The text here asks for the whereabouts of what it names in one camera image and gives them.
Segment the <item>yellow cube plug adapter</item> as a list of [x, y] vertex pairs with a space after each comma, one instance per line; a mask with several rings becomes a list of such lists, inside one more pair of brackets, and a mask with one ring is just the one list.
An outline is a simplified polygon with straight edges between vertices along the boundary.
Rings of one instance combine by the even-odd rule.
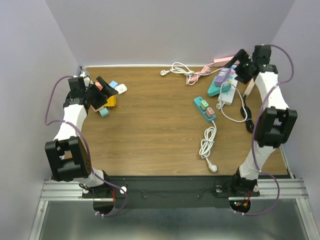
[[109, 97], [106, 103], [103, 105], [105, 108], [113, 108], [116, 106], [117, 100], [116, 95]]

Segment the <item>peach cube plug adapter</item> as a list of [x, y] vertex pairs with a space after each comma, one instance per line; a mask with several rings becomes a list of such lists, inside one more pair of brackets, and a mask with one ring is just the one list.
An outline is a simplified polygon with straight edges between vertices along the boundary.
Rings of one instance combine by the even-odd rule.
[[102, 110], [104, 108], [104, 106], [101, 106], [101, 107], [98, 107], [98, 108], [94, 108], [92, 105], [90, 107], [94, 112], [99, 112], [100, 110]]

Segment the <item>teal cube plug adapter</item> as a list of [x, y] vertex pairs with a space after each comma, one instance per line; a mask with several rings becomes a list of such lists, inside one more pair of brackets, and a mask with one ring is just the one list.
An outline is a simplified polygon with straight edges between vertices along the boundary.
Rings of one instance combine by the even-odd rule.
[[103, 109], [99, 110], [99, 113], [100, 113], [101, 117], [106, 117], [110, 114], [109, 110], [107, 108], [103, 108]]

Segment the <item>pink power strip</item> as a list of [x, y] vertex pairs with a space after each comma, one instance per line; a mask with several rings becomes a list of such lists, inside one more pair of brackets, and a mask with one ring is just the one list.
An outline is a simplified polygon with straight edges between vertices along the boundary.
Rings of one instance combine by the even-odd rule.
[[184, 74], [186, 77], [186, 85], [193, 86], [195, 85], [201, 77], [210, 76], [214, 73], [217, 73], [221, 68], [228, 63], [233, 57], [223, 57], [216, 58], [212, 63], [205, 65], [200, 71], [193, 71], [187, 68], [187, 72]]

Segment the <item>purple power strip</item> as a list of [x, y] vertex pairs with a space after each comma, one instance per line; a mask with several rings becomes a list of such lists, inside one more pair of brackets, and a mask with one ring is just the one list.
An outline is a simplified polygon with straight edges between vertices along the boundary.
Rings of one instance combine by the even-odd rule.
[[169, 73], [174, 73], [174, 74], [179, 74], [179, 75], [184, 75], [186, 78], [185, 84], [187, 86], [193, 86], [195, 85], [200, 77], [206, 77], [209, 75], [212, 75], [214, 73], [218, 73], [217, 77], [226, 77], [229, 73], [230, 70], [228, 68], [218, 68], [216, 70], [212, 70], [211, 67], [213, 66], [213, 63], [209, 63], [205, 65], [201, 71], [193, 71], [191, 70], [188, 66], [181, 62], [174, 62], [171, 65], [171, 68], [169, 70], [161, 70], [160, 75], [161, 76], [166, 76]]

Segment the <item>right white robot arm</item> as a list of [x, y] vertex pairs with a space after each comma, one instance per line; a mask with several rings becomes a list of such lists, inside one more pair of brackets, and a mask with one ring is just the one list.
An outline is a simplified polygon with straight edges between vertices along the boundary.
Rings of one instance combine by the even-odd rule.
[[247, 84], [253, 80], [258, 88], [262, 104], [253, 128], [251, 150], [230, 182], [231, 192], [242, 195], [257, 192], [258, 177], [269, 156], [286, 143], [298, 118], [296, 110], [289, 108], [278, 81], [277, 67], [270, 63], [273, 44], [256, 45], [249, 55], [240, 49], [224, 67], [235, 68], [236, 79]]

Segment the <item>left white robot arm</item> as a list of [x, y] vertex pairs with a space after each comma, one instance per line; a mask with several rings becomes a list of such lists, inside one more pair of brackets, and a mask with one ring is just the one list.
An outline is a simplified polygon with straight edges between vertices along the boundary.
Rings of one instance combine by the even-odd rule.
[[63, 103], [63, 119], [58, 121], [56, 136], [44, 146], [52, 177], [57, 182], [77, 182], [84, 190], [106, 197], [112, 184], [105, 171], [92, 166], [89, 144], [81, 130], [90, 108], [103, 107], [118, 91], [101, 76], [95, 82], [81, 75], [66, 79], [69, 92]]

